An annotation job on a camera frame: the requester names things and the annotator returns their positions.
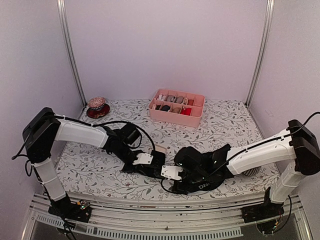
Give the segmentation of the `black underwear beige waistband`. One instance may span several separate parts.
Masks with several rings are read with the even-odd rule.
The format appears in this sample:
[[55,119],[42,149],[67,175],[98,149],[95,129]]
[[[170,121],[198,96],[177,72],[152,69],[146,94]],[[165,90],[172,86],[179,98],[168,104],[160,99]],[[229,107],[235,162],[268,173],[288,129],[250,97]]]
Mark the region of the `black underwear beige waistband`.
[[137,172],[150,178],[163,179],[164,177],[161,176],[161,170],[166,161],[166,152],[167,150],[165,147],[156,144],[155,150],[152,150],[151,153],[149,153],[153,156],[151,164],[135,165]]

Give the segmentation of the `pink divided storage box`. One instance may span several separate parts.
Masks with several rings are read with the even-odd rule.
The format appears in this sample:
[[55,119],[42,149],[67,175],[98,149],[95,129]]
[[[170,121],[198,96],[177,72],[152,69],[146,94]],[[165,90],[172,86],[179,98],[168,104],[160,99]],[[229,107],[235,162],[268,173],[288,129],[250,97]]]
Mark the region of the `pink divided storage box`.
[[198,127],[203,115],[205,97],[200,94],[159,89],[148,105],[153,120],[188,127]]

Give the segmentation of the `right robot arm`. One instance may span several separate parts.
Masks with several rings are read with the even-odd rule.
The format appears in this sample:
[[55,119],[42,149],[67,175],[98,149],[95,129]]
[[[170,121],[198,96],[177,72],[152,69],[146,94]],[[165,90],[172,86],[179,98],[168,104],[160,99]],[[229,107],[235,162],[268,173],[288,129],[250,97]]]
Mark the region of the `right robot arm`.
[[269,218],[305,177],[320,171],[317,138],[296,119],[279,133],[246,146],[226,144],[206,153],[184,147],[175,155],[173,166],[162,167],[161,175],[174,181],[174,193],[187,195],[214,190],[226,179],[281,161],[289,163],[280,179],[265,192],[266,201],[258,208],[262,218]]

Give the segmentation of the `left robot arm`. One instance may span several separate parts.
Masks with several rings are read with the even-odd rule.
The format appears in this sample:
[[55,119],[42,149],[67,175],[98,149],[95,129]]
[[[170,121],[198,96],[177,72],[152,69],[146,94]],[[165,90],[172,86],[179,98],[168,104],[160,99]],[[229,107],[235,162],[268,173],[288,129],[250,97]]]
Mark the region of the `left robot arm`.
[[48,196],[55,201],[55,209],[63,216],[74,213],[74,205],[67,199],[68,193],[57,173],[57,165],[52,159],[54,145],[62,143],[84,145],[115,155],[126,167],[133,167],[141,162],[144,151],[132,144],[141,135],[141,130],[133,123],[122,121],[122,128],[112,129],[113,121],[89,123],[80,119],[54,113],[50,107],[44,107],[24,127],[23,143],[12,157],[15,160],[25,157],[29,160],[39,183]]

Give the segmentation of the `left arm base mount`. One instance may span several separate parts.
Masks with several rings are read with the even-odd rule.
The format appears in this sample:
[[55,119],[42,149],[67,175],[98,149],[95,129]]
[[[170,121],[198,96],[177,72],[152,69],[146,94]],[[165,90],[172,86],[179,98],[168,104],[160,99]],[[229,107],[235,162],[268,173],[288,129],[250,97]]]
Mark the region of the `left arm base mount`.
[[91,217],[91,204],[85,200],[71,202],[68,195],[64,198],[50,201],[48,213],[60,217],[61,219],[69,219],[78,222],[88,223]]

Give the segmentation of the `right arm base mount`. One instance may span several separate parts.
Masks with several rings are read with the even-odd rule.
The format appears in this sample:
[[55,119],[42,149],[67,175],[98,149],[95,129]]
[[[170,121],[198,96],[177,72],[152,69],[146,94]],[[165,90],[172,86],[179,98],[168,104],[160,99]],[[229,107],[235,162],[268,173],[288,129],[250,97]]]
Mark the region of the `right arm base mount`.
[[251,223],[282,215],[284,213],[283,205],[283,202],[273,203],[267,197],[263,203],[242,207],[242,219],[245,223]]

